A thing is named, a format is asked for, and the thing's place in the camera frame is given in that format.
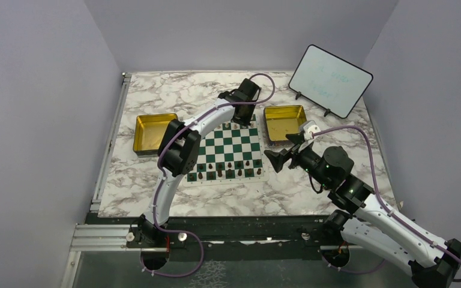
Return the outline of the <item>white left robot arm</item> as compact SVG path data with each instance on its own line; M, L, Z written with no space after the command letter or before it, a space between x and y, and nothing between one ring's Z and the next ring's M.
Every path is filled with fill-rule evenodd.
M148 245L155 247L164 241L173 197L182 177L196 165L201 139L225 122L249 126L260 92L255 82L245 78L238 88L220 93L203 112L184 121L174 119L167 125L158 150L155 192L137 221L137 231Z

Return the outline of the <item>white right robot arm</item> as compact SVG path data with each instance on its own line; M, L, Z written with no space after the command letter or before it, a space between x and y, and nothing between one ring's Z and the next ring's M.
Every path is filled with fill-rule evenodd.
M330 244L341 240L359 245L399 267L417 287L449 287L461 268L461 242L445 240L415 224L386 204L373 188L351 173L354 162L341 146L322 155L303 134L290 134L294 144L279 152L266 150L275 172L289 161L302 168L328 191L337 206L323 223L322 236Z

